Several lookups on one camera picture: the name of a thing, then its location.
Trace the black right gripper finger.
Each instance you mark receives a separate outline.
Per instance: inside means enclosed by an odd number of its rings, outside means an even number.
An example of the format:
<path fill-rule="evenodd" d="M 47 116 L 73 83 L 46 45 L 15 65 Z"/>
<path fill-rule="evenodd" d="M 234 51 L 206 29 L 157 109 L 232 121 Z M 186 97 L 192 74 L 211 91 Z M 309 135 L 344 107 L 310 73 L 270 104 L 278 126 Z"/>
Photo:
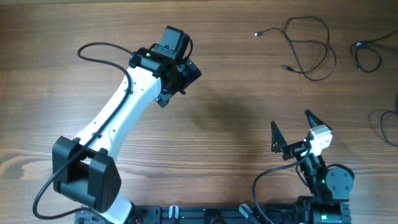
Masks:
<path fill-rule="evenodd" d="M 324 123 L 322 120 L 320 120 L 317 116 L 315 116 L 310 110 L 305 110 L 305 114 L 307 116 L 308 123 L 311 128 L 325 125 L 328 129 L 331 129 L 329 125 Z"/>
<path fill-rule="evenodd" d="M 283 152 L 287 147 L 287 142 L 283 137 L 280 129 L 276 125 L 275 121 L 271 121 L 271 131 L 272 131 L 272 146 L 271 151 L 274 153 Z"/>

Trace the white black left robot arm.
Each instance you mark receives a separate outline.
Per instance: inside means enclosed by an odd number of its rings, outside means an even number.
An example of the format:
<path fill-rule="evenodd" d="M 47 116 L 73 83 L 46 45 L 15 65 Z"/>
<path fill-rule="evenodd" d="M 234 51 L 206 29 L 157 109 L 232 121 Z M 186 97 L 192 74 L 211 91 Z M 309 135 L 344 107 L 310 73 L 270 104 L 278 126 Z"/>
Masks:
<path fill-rule="evenodd" d="M 59 137 L 52 148 L 54 191 L 83 204 L 80 212 L 106 223 L 139 223 L 135 205 L 120 193 L 119 150 L 145 109 L 165 107 L 201 76 L 190 60 L 193 42 L 168 26 L 158 44 L 131 53 L 122 83 L 96 118 L 73 139 Z"/>

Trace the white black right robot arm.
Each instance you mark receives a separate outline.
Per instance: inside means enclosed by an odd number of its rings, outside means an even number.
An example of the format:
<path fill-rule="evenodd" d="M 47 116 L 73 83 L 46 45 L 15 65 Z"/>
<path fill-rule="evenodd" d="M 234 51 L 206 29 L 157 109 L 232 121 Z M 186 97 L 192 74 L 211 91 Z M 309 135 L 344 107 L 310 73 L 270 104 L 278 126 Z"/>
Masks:
<path fill-rule="evenodd" d="M 273 223 L 350 224 L 349 194 L 354 172 L 341 164 L 326 165 L 321 153 L 330 146 L 332 128 L 310 110 L 305 114 L 310 125 L 307 137 L 287 144 L 275 122 L 271 122 L 271 151 L 282 153 L 283 160 L 296 159 L 296 171 L 309 188 L 311 196 L 299 196 L 291 204 L 276 204 L 263 208 Z"/>

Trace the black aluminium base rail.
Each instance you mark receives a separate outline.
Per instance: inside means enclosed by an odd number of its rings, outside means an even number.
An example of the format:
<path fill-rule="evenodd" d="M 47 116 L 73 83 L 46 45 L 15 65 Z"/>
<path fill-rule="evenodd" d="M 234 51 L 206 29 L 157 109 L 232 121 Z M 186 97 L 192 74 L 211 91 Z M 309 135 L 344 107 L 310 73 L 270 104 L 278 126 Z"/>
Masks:
<path fill-rule="evenodd" d="M 137 220 L 132 223 L 143 224 L 205 224 L 205 223 L 269 223 L 256 208 L 250 208 L 252 214 L 246 218 L 240 211 L 239 207 L 177 207 L 174 208 L 170 215 L 171 207 L 160 207 L 158 205 L 141 205 L 136 206 Z M 266 212 L 272 223 L 305 223 L 299 221 L 300 218 L 294 218 L 296 214 L 291 209 L 283 210 L 270 208 Z M 74 223 L 107 223 L 100 219 L 99 216 L 88 212 L 79 212 L 75 215 Z"/>

